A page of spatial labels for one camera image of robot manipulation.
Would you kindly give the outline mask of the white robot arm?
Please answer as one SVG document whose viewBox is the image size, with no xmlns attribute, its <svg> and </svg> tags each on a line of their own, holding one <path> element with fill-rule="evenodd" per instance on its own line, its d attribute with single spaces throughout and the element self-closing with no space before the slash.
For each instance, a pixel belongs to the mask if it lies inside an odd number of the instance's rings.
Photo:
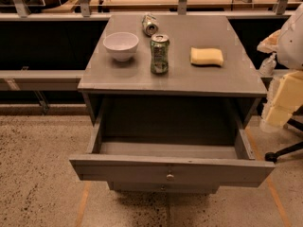
<svg viewBox="0 0 303 227">
<path fill-rule="evenodd" d="M 303 106 L 303 4 L 283 24 L 257 46 L 257 51 L 275 53 L 277 62 L 291 70 L 270 82 L 260 127 L 277 131 Z"/>
</svg>

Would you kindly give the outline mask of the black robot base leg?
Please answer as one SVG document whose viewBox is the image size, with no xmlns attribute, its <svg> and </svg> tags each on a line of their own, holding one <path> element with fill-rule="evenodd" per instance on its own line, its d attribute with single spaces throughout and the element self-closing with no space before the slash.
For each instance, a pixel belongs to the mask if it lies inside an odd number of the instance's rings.
<svg viewBox="0 0 303 227">
<path fill-rule="evenodd" d="M 290 119 L 288 121 L 288 124 L 297 128 L 300 131 L 303 131 L 303 124 L 294 119 Z M 277 152 L 267 152 L 264 156 L 264 159 L 268 162 L 275 163 L 280 156 L 289 154 L 289 153 L 292 153 L 292 152 L 295 152 L 295 151 L 301 150 L 301 149 L 303 149 L 303 142 L 297 143 L 297 144 L 289 146 L 287 148 L 283 148 Z"/>
</svg>

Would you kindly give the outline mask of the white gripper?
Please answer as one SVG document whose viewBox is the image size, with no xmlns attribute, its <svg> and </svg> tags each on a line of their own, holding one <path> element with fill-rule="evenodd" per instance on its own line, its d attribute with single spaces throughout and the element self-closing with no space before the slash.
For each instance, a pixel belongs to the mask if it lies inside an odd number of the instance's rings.
<svg viewBox="0 0 303 227">
<path fill-rule="evenodd" d="M 295 71 L 283 76 L 273 99 L 273 105 L 266 103 L 261 114 L 260 128 L 265 132 L 281 130 L 303 105 L 303 72 Z"/>
</svg>

